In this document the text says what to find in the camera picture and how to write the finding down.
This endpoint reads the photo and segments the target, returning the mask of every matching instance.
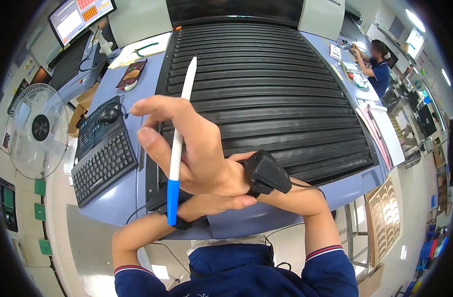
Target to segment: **green handle pliers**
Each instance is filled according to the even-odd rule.
[[[140,48],[140,49],[135,49],[135,50],[133,51],[133,53],[136,53],[139,57],[143,58],[143,57],[145,57],[145,56],[142,56],[142,55],[139,53],[139,51],[140,51],[140,50],[143,50],[143,49],[145,49],[145,48],[148,48],[149,46],[156,45],[156,44],[159,44],[159,43],[158,43],[158,42],[154,42],[154,43],[151,43],[151,44],[149,44],[149,45],[146,45],[145,47],[142,47],[142,48]]]

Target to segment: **computer mouse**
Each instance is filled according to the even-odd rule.
[[[112,106],[106,105],[99,112],[98,121],[112,124],[112,123],[116,122],[117,118],[119,117],[119,114],[120,114],[120,112],[118,109],[115,109]]]

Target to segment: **navy blue shirt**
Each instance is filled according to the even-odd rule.
[[[372,64],[372,71],[375,77],[369,76],[369,81],[375,89],[375,92],[377,92],[378,98],[382,98],[390,84],[390,71],[387,62],[382,61],[377,63],[377,60],[370,59],[370,64]]]
[[[150,271],[121,266],[114,271],[119,297],[306,296],[357,297],[355,272],[342,246],[321,248],[306,257],[301,277],[282,268],[260,265],[268,249],[260,244],[228,244],[197,248],[190,266],[203,278],[191,276],[170,291]]]

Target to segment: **fan grille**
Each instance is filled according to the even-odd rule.
[[[55,88],[38,83],[23,90],[7,123],[9,154],[16,169],[30,179],[51,175],[66,151],[68,126],[65,104]]]

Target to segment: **hand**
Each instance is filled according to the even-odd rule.
[[[167,176],[172,150],[153,127],[170,119],[184,136],[186,152],[182,155],[179,175],[182,190],[191,194],[220,196],[238,196],[249,190],[243,166],[236,159],[223,156],[220,129],[200,116],[188,100],[155,95],[135,102],[130,113],[134,116],[149,115],[137,138]],[[240,156],[247,159],[253,153]]]
[[[177,215],[187,222],[197,218],[219,214],[229,209],[241,210],[257,202],[252,196],[224,197],[212,194],[194,195],[180,205]]]
[[[358,48],[350,48],[349,51],[353,52],[356,56],[360,56],[360,50]]]

